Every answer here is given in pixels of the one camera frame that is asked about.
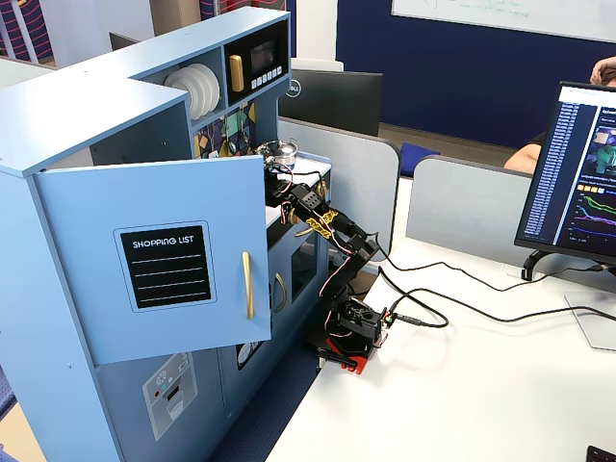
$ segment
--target yellow bracket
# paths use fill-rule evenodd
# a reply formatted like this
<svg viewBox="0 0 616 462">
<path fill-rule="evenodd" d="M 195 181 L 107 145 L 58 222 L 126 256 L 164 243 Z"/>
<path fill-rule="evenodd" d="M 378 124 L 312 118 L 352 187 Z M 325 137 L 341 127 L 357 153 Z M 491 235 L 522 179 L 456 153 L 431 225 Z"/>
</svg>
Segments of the yellow bracket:
<svg viewBox="0 0 616 462">
<path fill-rule="evenodd" d="M 326 214 L 323 214 L 323 221 L 329 224 L 334 220 L 334 217 L 336 217 L 337 215 L 338 215 L 338 212 L 336 212 L 335 210 L 330 210 Z"/>
<path fill-rule="evenodd" d="M 314 229 L 315 231 L 317 231 L 319 234 L 321 234 L 324 238 L 329 239 L 331 238 L 331 233 L 329 231 L 327 231 L 324 227 L 321 226 L 321 224 L 316 221 L 314 218 L 308 218 L 306 220 L 306 223 L 308 223 L 308 225 Z"/>
</svg>

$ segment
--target metal pot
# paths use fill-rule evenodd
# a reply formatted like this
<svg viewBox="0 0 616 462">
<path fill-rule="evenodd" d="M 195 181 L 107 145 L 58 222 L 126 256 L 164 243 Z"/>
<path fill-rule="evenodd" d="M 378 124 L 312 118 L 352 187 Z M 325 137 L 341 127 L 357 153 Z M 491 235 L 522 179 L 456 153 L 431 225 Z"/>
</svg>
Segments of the metal pot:
<svg viewBox="0 0 616 462">
<path fill-rule="evenodd" d="M 264 159 L 272 157 L 277 164 L 293 169 L 297 158 L 297 144 L 291 141 L 268 141 L 257 147 L 257 153 Z"/>
</svg>

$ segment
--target whiteboard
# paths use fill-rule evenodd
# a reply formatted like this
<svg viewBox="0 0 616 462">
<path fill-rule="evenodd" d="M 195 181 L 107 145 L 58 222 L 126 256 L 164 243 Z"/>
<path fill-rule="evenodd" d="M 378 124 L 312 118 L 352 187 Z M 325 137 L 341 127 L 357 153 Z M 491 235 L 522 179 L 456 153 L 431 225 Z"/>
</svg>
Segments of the whiteboard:
<svg viewBox="0 0 616 462">
<path fill-rule="evenodd" d="M 392 14 L 616 42 L 616 0 L 393 0 Z"/>
</svg>

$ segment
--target shopping list sign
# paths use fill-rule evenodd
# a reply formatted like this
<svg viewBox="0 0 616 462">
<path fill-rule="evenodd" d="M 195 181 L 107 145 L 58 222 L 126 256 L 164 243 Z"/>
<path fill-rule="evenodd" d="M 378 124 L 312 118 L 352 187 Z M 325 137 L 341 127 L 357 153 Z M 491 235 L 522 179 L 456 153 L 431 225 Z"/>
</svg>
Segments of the shopping list sign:
<svg viewBox="0 0 616 462">
<path fill-rule="evenodd" d="M 204 229 L 195 225 L 116 230 L 124 277 L 138 310 L 212 299 Z"/>
</svg>

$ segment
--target dell logo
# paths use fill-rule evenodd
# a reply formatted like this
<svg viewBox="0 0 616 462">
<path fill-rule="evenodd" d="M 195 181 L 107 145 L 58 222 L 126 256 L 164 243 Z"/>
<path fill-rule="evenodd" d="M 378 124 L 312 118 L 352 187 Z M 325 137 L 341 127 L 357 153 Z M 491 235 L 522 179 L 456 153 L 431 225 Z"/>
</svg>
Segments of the dell logo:
<svg viewBox="0 0 616 462">
<path fill-rule="evenodd" d="M 300 93 L 301 93 L 301 84 L 296 79 L 292 79 L 291 87 L 289 88 L 289 91 L 287 92 L 287 96 L 289 96 L 290 98 L 297 98 Z"/>
</svg>

